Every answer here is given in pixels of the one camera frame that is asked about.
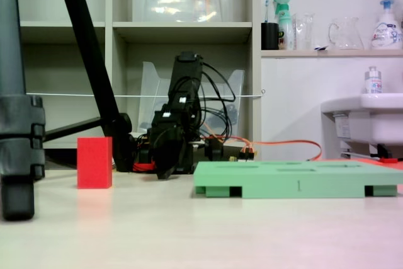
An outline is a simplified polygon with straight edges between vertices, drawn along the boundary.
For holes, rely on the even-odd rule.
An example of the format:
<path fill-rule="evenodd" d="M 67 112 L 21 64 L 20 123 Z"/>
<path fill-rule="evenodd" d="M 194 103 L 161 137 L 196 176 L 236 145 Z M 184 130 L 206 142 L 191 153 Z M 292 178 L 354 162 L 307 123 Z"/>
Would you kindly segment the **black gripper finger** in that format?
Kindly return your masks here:
<path fill-rule="evenodd" d="M 181 161 L 186 143 L 182 130 L 164 130 L 156 139 L 156 169 L 159 180 L 168 179 Z"/>

